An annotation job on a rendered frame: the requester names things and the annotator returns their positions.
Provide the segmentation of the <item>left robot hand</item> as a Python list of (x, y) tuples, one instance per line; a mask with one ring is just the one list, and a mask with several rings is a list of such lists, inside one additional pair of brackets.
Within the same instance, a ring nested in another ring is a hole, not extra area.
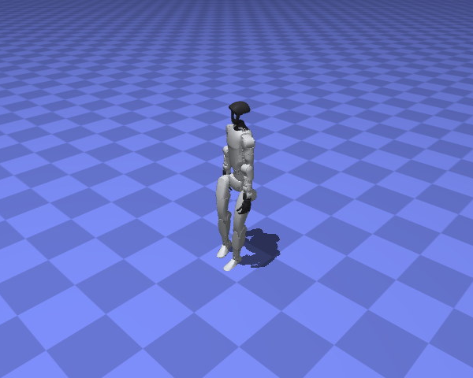
[(251, 210), (251, 202), (250, 202), (251, 198), (248, 198), (248, 199), (246, 199), (246, 198), (247, 198), (247, 195), (246, 195), (246, 193), (244, 193), (243, 194), (243, 200), (244, 201), (242, 203), (242, 206), (237, 210), (237, 212), (238, 212), (242, 209), (239, 214), (245, 214), (245, 213), (247, 213), (248, 211)]

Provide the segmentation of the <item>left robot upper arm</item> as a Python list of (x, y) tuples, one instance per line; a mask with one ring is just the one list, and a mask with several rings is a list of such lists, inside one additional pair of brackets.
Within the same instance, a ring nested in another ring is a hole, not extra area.
[(244, 149), (245, 160), (245, 164), (241, 166), (241, 172), (247, 174), (247, 168), (249, 166), (253, 168), (255, 140), (250, 135), (242, 135), (241, 138), (241, 145)]

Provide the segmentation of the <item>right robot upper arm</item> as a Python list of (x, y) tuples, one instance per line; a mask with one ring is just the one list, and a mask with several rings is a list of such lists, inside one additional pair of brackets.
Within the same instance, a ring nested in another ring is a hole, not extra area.
[[(226, 125), (226, 128), (225, 128), (225, 130), (226, 130), (226, 142), (227, 142), (228, 130), (229, 130), (229, 127), (230, 127), (231, 125), (233, 125), (233, 124), (227, 124), (227, 125)], [(227, 157), (229, 156), (228, 145), (223, 148), (223, 152), (224, 152), (224, 154), (225, 154)]]

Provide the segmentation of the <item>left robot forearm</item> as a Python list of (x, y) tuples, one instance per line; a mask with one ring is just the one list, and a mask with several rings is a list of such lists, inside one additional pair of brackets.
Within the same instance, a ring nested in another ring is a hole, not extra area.
[(251, 191), (252, 191), (252, 180), (254, 178), (254, 171), (253, 171), (253, 168), (251, 166), (249, 166), (247, 168), (246, 172), (247, 172), (247, 175), (244, 175), (243, 191), (247, 195), (246, 199), (248, 199), (248, 198), (252, 197), (252, 192)]

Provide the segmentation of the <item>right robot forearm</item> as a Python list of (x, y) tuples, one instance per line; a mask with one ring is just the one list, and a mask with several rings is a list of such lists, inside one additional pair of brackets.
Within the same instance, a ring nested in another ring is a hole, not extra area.
[[(224, 152), (223, 152), (224, 153)], [(229, 163), (229, 157), (224, 154), (223, 170), (226, 171), (226, 175), (231, 173), (231, 165)], [(223, 171), (222, 170), (222, 171)]]

